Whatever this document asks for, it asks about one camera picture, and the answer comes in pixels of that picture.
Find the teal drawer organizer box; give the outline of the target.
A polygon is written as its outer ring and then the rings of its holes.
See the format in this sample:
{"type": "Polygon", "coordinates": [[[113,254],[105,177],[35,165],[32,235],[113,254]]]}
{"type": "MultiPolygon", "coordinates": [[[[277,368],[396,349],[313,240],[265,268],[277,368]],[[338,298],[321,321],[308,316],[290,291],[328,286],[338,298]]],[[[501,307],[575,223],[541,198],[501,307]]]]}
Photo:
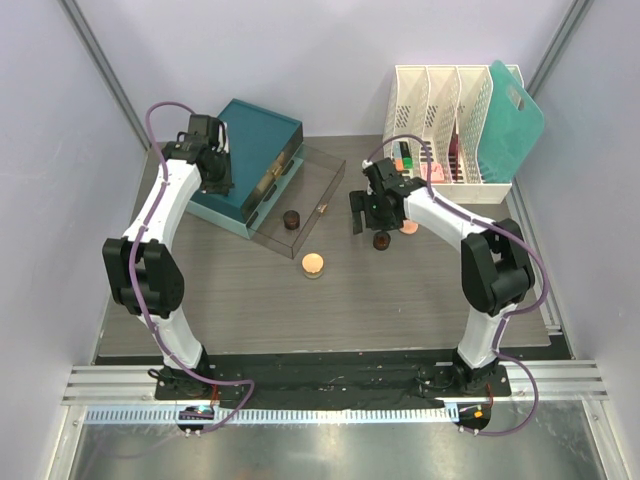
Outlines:
{"type": "Polygon", "coordinates": [[[186,211],[250,239],[303,163],[303,123],[239,99],[219,119],[230,136],[234,187],[226,196],[196,192],[186,211]]]}

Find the dark brown jar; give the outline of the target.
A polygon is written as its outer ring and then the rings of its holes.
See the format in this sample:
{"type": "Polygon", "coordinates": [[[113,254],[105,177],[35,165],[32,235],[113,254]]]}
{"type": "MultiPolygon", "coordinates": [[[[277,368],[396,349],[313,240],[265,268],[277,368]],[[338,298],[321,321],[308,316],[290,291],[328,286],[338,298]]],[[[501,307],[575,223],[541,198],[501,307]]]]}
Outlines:
{"type": "Polygon", "coordinates": [[[378,251],[385,251],[389,248],[391,236],[386,231],[376,232],[372,239],[373,247],[378,251]]]}
{"type": "Polygon", "coordinates": [[[289,231],[295,231],[300,228],[300,214],[295,210],[287,210],[284,212],[283,225],[289,231]]]}

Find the dark brown jar front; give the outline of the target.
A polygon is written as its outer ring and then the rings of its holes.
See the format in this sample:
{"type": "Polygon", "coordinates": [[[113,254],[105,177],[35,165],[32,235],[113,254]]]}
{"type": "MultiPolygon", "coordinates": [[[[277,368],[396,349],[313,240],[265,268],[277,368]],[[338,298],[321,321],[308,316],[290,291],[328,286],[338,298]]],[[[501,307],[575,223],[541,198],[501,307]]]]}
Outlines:
{"type": "Polygon", "coordinates": [[[378,251],[385,251],[389,248],[391,236],[386,231],[376,232],[372,239],[373,247],[378,251]]]}

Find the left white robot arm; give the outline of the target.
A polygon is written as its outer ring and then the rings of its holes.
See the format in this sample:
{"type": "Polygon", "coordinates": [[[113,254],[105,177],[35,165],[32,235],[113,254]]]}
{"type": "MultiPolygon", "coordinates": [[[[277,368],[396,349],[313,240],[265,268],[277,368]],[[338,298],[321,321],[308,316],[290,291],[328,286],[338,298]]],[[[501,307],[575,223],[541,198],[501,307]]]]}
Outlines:
{"type": "Polygon", "coordinates": [[[205,397],[212,373],[202,367],[205,350],[192,333],[182,303],[184,276],[171,249],[177,227],[197,192],[228,195],[233,188],[227,124],[191,114],[185,132],[154,146],[158,169],[136,218],[102,247],[111,295],[149,330],[169,369],[182,370],[179,388],[205,397]]]}

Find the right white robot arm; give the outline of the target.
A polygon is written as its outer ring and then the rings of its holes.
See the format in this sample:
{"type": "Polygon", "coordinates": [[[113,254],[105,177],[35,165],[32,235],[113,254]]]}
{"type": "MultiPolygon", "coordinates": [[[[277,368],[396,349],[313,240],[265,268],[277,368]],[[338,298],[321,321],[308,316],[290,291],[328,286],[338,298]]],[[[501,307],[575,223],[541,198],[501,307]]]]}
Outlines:
{"type": "Polygon", "coordinates": [[[509,316],[535,283],[519,225],[473,215],[425,180],[401,175],[388,158],[365,160],[362,171],[367,188],[349,193],[354,234],[368,228],[386,235],[409,221],[459,252],[461,287],[470,310],[452,355],[451,380],[460,393],[477,393],[496,372],[509,316]]]}

